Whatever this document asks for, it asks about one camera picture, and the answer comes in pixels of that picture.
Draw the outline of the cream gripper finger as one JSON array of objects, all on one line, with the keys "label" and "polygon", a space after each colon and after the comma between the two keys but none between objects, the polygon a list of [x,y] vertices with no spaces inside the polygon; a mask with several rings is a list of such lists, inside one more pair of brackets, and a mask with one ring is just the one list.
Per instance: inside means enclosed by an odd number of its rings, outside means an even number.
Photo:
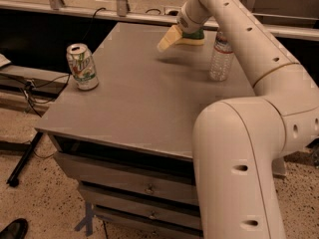
[{"label": "cream gripper finger", "polygon": [[159,41],[157,48],[160,52],[164,52],[181,38],[182,30],[180,27],[178,25],[172,25]]}]

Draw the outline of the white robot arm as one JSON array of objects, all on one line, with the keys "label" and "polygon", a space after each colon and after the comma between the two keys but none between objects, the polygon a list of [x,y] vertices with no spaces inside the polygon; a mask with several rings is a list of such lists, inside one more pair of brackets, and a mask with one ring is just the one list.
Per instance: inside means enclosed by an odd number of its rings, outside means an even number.
[{"label": "white robot arm", "polygon": [[239,0],[188,0],[158,47],[215,18],[254,94],[207,106],[192,133],[204,239],[286,239],[272,162],[318,134],[319,89]]}]

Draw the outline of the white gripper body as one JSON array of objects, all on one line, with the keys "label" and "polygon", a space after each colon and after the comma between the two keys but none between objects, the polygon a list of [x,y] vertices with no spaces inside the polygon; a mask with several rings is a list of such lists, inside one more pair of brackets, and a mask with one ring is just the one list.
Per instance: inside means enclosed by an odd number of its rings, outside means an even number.
[{"label": "white gripper body", "polygon": [[176,23],[186,34],[198,31],[211,16],[199,0],[188,0],[181,7]]}]

